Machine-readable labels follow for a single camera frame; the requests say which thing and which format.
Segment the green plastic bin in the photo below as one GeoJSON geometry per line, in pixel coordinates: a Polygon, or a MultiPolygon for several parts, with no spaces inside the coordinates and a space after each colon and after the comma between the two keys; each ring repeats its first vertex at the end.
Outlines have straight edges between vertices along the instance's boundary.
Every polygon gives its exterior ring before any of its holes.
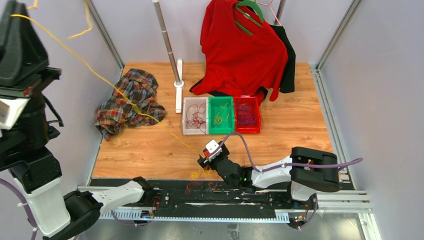
{"type": "Polygon", "coordinates": [[[208,131],[210,135],[226,135],[235,130],[232,96],[208,98],[208,131]]]}

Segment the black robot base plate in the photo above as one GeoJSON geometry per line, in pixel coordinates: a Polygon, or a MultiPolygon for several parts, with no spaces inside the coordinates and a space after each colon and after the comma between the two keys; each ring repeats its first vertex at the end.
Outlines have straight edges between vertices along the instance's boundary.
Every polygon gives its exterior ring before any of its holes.
{"type": "Polygon", "coordinates": [[[230,187],[222,181],[151,180],[152,189],[133,203],[152,211],[158,218],[211,219],[236,221],[303,221],[316,210],[317,200],[289,198],[286,183],[277,190],[255,191],[230,187]]]}

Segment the red t-shirt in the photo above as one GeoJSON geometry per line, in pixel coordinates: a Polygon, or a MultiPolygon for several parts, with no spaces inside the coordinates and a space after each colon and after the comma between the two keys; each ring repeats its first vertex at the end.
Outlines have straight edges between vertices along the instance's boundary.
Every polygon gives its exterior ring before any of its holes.
{"type": "Polygon", "coordinates": [[[266,21],[253,36],[239,32],[232,14],[235,2],[212,0],[206,7],[200,34],[205,75],[190,92],[253,96],[264,87],[272,90],[269,99],[275,101],[288,60],[286,47],[266,21]]]}

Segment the white rack base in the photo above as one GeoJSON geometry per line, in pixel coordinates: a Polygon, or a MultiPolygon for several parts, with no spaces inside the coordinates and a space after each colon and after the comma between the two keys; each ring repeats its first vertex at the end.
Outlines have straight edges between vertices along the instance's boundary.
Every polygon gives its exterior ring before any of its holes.
{"type": "Polygon", "coordinates": [[[180,114],[183,109],[183,89],[185,83],[183,81],[183,60],[178,59],[174,67],[174,88],[175,88],[175,112],[180,114]]]}

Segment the plaid flannel shirt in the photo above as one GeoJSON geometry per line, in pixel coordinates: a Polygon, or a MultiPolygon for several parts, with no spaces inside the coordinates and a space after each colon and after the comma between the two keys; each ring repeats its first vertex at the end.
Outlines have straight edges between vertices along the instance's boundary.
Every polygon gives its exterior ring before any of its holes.
{"type": "Polygon", "coordinates": [[[132,68],[114,85],[111,97],[95,111],[95,127],[106,141],[124,128],[153,126],[167,111],[156,100],[159,84],[153,74],[132,68]]]}

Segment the black t-shirt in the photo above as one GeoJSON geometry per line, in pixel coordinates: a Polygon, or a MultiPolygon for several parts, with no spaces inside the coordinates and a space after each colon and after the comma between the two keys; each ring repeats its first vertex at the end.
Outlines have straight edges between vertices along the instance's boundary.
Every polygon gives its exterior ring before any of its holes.
{"type": "Polygon", "coordinates": [[[279,91],[283,94],[295,91],[296,53],[290,43],[286,30],[283,26],[270,25],[279,39],[283,42],[287,52],[287,62],[282,74],[279,91]]]}

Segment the green clothes hanger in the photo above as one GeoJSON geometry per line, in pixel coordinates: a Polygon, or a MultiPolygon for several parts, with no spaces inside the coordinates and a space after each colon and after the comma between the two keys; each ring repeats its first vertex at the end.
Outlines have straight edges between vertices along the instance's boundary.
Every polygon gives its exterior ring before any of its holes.
{"type": "Polygon", "coordinates": [[[263,29],[265,19],[255,0],[236,0],[231,7],[234,25],[240,33],[254,36],[263,29]]]}

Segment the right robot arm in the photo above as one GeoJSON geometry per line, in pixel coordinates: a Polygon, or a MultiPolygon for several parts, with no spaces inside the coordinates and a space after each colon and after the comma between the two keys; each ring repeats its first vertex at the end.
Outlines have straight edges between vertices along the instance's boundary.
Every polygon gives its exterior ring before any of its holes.
{"type": "Polygon", "coordinates": [[[200,156],[197,162],[202,168],[216,171],[228,186],[235,189],[256,191],[288,183],[285,200],[294,209],[316,192],[335,193],[341,188],[338,159],[331,152],[297,146],[284,159],[257,167],[240,166],[229,159],[229,153],[224,147],[213,159],[200,156]]]}

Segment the pink clothes hanger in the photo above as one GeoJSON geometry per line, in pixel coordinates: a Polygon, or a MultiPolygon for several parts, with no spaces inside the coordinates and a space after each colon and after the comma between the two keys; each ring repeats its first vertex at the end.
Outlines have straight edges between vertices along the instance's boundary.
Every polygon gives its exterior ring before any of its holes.
{"type": "Polygon", "coordinates": [[[255,2],[261,7],[262,10],[266,12],[267,19],[271,25],[280,26],[278,24],[275,24],[275,14],[278,9],[280,0],[255,0],[255,2]]]}

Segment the white plastic bin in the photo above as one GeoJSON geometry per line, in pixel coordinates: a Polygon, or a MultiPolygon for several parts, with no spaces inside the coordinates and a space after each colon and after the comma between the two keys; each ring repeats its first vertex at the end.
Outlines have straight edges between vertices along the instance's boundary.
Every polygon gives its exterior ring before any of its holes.
{"type": "Polygon", "coordinates": [[[208,135],[208,97],[185,97],[182,110],[183,135],[208,135]]]}

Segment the red plastic bin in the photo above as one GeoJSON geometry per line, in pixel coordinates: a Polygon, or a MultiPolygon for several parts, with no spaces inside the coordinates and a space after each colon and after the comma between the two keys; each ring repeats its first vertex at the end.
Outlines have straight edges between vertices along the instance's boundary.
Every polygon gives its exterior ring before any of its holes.
{"type": "Polygon", "coordinates": [[[234,96],[235,131],[241,134],[261,132],[261,112],[259,102],[254,96],[234,96]]]}

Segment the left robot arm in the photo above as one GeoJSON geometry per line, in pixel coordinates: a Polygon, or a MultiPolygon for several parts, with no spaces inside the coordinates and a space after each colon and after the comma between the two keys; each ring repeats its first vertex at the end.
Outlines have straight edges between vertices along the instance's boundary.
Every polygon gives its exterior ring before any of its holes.
{"type": "Polygon", "coordinates": [[[0,169],[14,184],[1,184],[19,198],[45,240],[74,240],[105,213],[153,201],[153,186],[142,177],[104,191],[62,193],[60,163],[46,147],[60,133],[46,118],[52,104],[43,95],[60,75],[49,65],[26,5],[8,0],[0,18],[0,169]]]}

